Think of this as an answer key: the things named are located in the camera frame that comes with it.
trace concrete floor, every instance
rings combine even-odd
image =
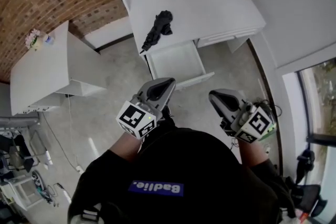
[[[251,101],[265,99],[260,73],[247,44],[234,54],[225,42],[203,47],[198,52],[205,70],[214,71],[215,75],[206,82],[175,91],[169,104],[174,121],[177,126],[207,132],[230,147],[231,139],[221,130],[220,118],[208,101],[208,93],[213,89],[228,88],[243,90]],[[101,55],[105,62],[108,89],[86,98],[71,97],[72,139],[68,99],[60,108],[45,113],[72,164],[76,166],[78,163],[84,169],[120,137],[122,130],[115,121],[120,108],[141,85],[151,80],[147,64],[139,57],[133,38],[103,50]],[[41,132],[54,164],[49,170],[43,165],[37,169],[46,185],[59,182],[72,195],[80,175],[67,162],[42,115]],[[278,164],[275,135],[263,143],[270,144],[270,159]],[[240,160],[239,149],[234,147],[233,153]],[[69,204],[60,189],[57,191],[59,207],[54,208],[44,202],[26,212],[32,224],[66,223]]]

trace black shirt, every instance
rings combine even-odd
[[[142,148],[133,163],[111,151],[93,161],[79,179],[69,221],[98,203],[105,223],[270,224],[281,221],[280,207],[293,215],[270,160],[249,169],[215,137],[177,128]]]

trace person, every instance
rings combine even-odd
[[[242,164],[220,140],[170,117],[144,141],[124,133],[81,175],[68,223],[93,212],[97,223],[270,224],[281,222],[281,208],[295,217],[259,142],[239,141],[239,150]]]

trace white cable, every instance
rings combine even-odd
[[[70,96],[68,95],[68,101],[69,101],[69,115],[70,115],[70,139],[71,139],[71,150],[73,154],[75,155],[75,164],[78,166],[78,160],[77,160],[77,154],[75,152],[75,149],[73,147],[73,135],[72,135],[72,115],[71,115],[71,101],[70,101]]]

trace blue label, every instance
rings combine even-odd
[[[159,194],[183,197],[183,184],[133,180],[128,191],[135,193]]]

